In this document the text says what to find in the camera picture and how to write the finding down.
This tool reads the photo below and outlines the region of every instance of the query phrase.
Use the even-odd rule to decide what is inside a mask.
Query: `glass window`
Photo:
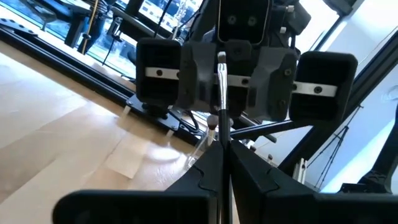
[[[168,0],[145,0],[139,10],[141,14],[158,23],[167,5]],[[202,0],[173,0],[163,18],[161,26],[172,32],[174,27],[180,26],[189,20],[199,9]]]
[[[324,32],[332,27],[339,16],[322,0],[301,0],[300,3],[311,15],[310,23],[296,38],[296,48],[301,52],[306,52]]]
[[[100,37],[95,42],[94,46],[89,49],[87,54],[100,62],[104,62],[106,55],[109,53],[108,58],[105,61],[105,65],[115,69],[127,77],[135,78],[136,67],[129,60],[128,54],[131,52],[131,55],[135,58],[137,42],[124,34],[121,34],[121,42],[116,40],[113,41],[113,37],[107,34],[111,23],[112,19],[106,20]]]
[[[21,1],[16,1],[16,0],[1,0],[0,4],[10,9],[18,16],[21,16],[24,19],[28,20],[29,22],[39,26],[40,28],[43,28],[44,19],[50,21],[45,26],[45,30],[47,32],[55,35],[56,37],[62,40],[65,39],[67,36],[70,24],[60,19],[56,19],[53,12],[50,12],[42,7],[31,4],[31,7],[34,7],[33,9],[28,7]],[[38,16],[37,13],[34,13],[35,10],[40,13],[40,16]]]
[[[121,2],[127,5],[128,0],[124,0]],[[28,6],[21,1],[1,0],[1,4],[6,6],[12,12],[18,14],[19,16],[22,16],[27,21],[39,26],[40,28],[43,28],[43,25],[45,23],[44,19],[46,19],[49,22],[46,24],[45,30],[58,37],[59,39],[65,40],[70,28],[70,23],[62,21],[60,19],[56,19],[54,13],[42,7],[35,6],[34,4]],[[104,61],[113,41],[113,38],[110,35],[107,35],[107,31],[111,23],[112,19],[106,19],[104,29],[102,30],[99,39],[88,51],[89,56],[92,56],[100,62]],[[80,37],[77,45],[75,46],[76,50],[81,40],[82,37]],[[135,78],[136,68],[134,64],[128,59],[127,55],[130,51],[132,51],[133,54],[131,55],[135,57],[137,42],[125,35],[122,35],[122,40],[122,42],[114,42],[105,64],[127,77]]]

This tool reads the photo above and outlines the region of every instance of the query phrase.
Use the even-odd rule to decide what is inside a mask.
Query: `wooden table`
[[[0,42],[0,223],[51,223],[77,189],[163,190],[193,147]]]

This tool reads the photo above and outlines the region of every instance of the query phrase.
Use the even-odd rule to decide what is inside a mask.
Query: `screw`
[[[313,89],[313,92],[314,92],[314,93],[321,93],[321,92],[322,92],[322,87],[320,87],[320,86],[315,87],[315,88]]]
[[[290,68],[285,70],[285,76],[289,76],[292,74],[292,70]]]
[[[247,78],[242,79],[242,85],[247,85],[249,80]]]
[[[257,23],[257,19],[254,16],[251,16],[248,20],[248,25],[249,26],[254,26]]]
[[[235,17],[235,16],[229,16],[229,17],[228,17],[228,23],[229,23],[230,25],[235,24],[235,22],[236,22],[236,17]]]

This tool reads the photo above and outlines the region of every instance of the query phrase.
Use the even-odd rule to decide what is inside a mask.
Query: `metal bar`
[[[47,66],[56,69],[62,74],[68,74],[70,78],[80,82],[82,85],[87,86],[90,89],[95,90],[99,94],[108,97],[117,104],[124,105],[128,99],[126,95],[115,91],[111,87],[107,86],[107,84],[100,82],[87,73],[82,72],[78,68],[71,66],[63,60],[60,60],[56,55],[50,54],[45,50],[40,49],[38,46],[30,43],[15,33],[0,28],[0,37],[3,42],[13,46],[21,52],[24,52],[34,59],[39,60]]]
[[[73,67],[81,70],[83,73],[88,74],[89,76],[99,80],[100,82],[104,83],[107,86],[110,86],[111,88],[114,88],[116,91],[122,93],[123,95],[126,95],[127,98],[130,98],[134,92],[130,90],[129,88],[125,87],[124,85],[118,83],[117,81],[107,77],[106,75],[103,75],[102,73],[96,71],[95,69],[91,68],[90,66],[87,66],[83,62],[75,59],[71,55],[63,52],[62,50],[48,44],[46,41],[34,37],[29,34],[23,34],[23,33],[17,33],[19,36],[23,37],[25,40],[28,40],[30,43],[34,44],[35,46],[38,46],[41,49],[45,49],[46,52],[56,56],[57,58],[63,60],[69,65],[72,65]]]
[[[243,115],[241,115],[239,117],[239,120],[242,123],[244,123],[245,125],[249,126],[249,127],[253,127],[253,126],[257,126],[258,125],[257,123],[255,123],[254,121],[250,120],[249,118],[247,118],[247,117],[245,117]],[[276,143],[276,141],[277,141],[277,139],[274,136],[272,136],[271,134],[266,134],[266,135],[264,135],[264,137],[267,138],[268,140],[272,141],[273,143]]]
[[[315,41],[315,43],[311,46],[310,49],[312,50],[320,50],[323,46],[323,44],[326,43],[326,41],[329,39],[329,37],[334,33],[334,31],[337,29],[337,27],[340,25],[340,23],[343,21],[344,17],[340,16],[336,22],[332,25],[332,27],[324,34],[321,34],[318,39]]]
[[[374,56],[355,79],[348,99],[343,120],[354,112],[360,103],[377,87],[398,62],[398,32],[390,38],[384,47]],[[313,127],[294,147],[279,165],[279,169],[288,175],[293,174],[294,165],[300,158],[309,160],[329,139],[340,124],[328,127]]]
[[[77,61],[65,52],[59,51],[59,49],[56,49],[43,40],[22,35],[18,32],[12,33],[3,28],[0,28],[0,40],[121,106],[125,106],[126,100],[134,94],[134,92],[125,86],[98,73],[96,70]],[[178,131],[174,132],[174,135],[194,146],[197,144],[199,136],[203,135],[203,131],[191,133],[180,126]]]
[[[384,143],[379,156],[377,157],[371,171],[386,176],[386,180],[391,181],[392,175],[398,165],[398,105],[396,108],[396,121],[391,132]]]
[[[253,127],[247,127],[231,131],[231,138],[235,140],[258,138],[262,135],[288,131],[291,129],[302,128],[306,126],[308,126],[308,123],[294,122],[291,120],[272,124],[261,124]]]
[[[76,46],[77,41],[83,31],[85,17],[85,15],[73,13],[72,22],[70,24],[67,37],[64,41],[67,46],[71,48],[74,48]]]

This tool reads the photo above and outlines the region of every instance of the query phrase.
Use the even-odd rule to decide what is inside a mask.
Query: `chair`
[[[42,31],[45,31],[48,23],[57,19],[65,22],[70,22],[72,19],[72,12],[54,0],[20,0],[20,2],[43,20]]]

